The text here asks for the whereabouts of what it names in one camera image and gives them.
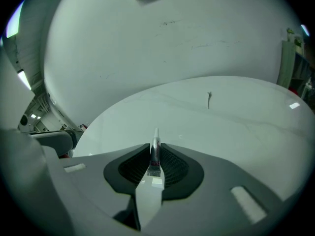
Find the ceiling light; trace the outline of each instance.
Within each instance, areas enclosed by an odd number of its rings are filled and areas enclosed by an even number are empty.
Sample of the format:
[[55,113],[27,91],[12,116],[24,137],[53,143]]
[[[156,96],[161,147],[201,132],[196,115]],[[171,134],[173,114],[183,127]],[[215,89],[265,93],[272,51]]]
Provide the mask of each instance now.
[[300,104],[297,103],[297,102],[295,102],[295,103],[293,103],[293,104],[290,105],[290,108],[291,108],[291,109],[295,109],[295,108],[297,108],[298,106],[300,106]]
[[310,36],[310,33],[309,33],[309,31],[307,30],[306,26],[305,26],[305,25],[301,25],[301,26],[302,26],[302,28],[303,28],[305,34],[309,37],[309,36]]
[[11,37],[19,32],[20,14],[24,1],[19,5],[19,7],[10,18],[9,23],[6,26],[6,37]]
[[29,82],[28,82],[23,70],[18,72],[18,76],[20,77],[21,81],[29,88],[29,90],[31,90],[31,86],[29,85]]

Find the white marble tabletop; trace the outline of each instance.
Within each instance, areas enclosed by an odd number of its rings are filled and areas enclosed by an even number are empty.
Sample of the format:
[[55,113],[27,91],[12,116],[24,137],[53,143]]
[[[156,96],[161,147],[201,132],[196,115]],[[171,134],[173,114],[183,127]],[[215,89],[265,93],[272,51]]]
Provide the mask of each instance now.
[[173,82],[116,103],[91,123],[74,156],[150,143],[156,127],[162,143],[227,159],[283,200],[314,163],[315,116],[305,102],[275,84],[229,76]]

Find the tube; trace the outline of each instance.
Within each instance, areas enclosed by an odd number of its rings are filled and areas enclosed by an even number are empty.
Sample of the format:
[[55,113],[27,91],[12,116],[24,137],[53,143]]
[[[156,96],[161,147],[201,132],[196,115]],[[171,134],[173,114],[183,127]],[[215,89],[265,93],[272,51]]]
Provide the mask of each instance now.
[[150,158],[150,166],[147,171],[148,176],[153,177],[160,177],[161,176],[161,169],[160,169],[160,138],[158,135],[158,128],[156,128],[156,131],[154,133],[154,137],[152,140],[152,146],[151,146],[151,158]]

